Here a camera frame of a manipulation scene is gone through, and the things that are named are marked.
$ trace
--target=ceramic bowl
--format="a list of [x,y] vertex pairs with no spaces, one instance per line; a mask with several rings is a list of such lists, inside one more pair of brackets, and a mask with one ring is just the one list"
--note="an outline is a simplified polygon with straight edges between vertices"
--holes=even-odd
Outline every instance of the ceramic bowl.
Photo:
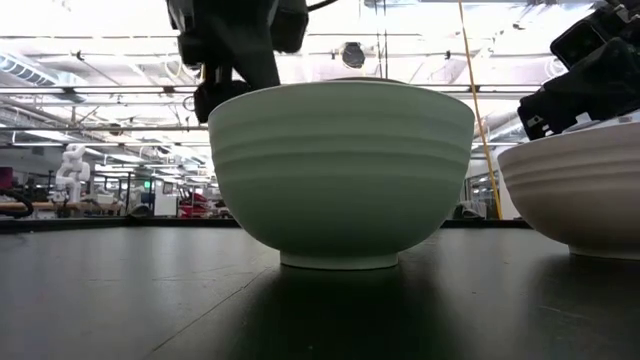
[[572,253],[640,260],[640,123],[536,140],[498,156],[514,206]]
[[284,264],[369,269],[433,233],[455,206],[474,116],[402,84],[327,81],[234,98],[209,117],[220,192]]

